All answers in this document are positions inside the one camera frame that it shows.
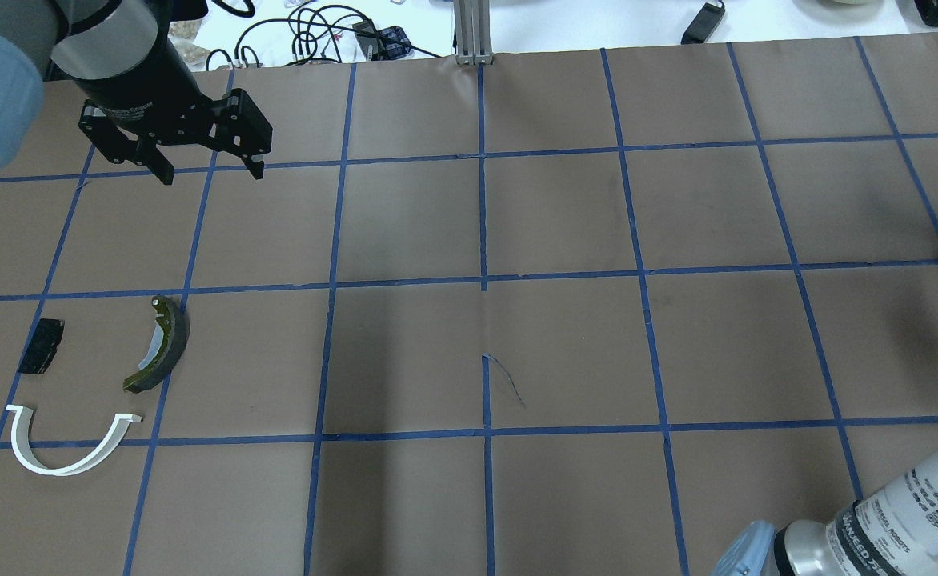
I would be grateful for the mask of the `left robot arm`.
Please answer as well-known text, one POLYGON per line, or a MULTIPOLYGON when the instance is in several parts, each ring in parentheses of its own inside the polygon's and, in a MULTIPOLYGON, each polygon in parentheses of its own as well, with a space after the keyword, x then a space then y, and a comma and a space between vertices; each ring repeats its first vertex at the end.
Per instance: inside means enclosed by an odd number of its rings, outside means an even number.
POLYGON ((82 89, 78 128, 110 163, 175 176, 165 146, 199 145, 239 158, 263 178, 274 129, 243 89, 213 99, 198 87, 169 32, 206 1, 0 1, 0 169, 13 161, 43 106, 55 66, 82 89))

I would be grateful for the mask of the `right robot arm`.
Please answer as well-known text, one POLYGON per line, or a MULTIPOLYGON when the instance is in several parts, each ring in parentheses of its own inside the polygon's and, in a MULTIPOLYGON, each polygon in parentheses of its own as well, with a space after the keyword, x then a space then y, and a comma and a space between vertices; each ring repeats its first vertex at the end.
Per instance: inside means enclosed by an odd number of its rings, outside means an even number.
POLYGON ((830 522, 758 520, 715 575, 938 575, 938 450, 830 522))

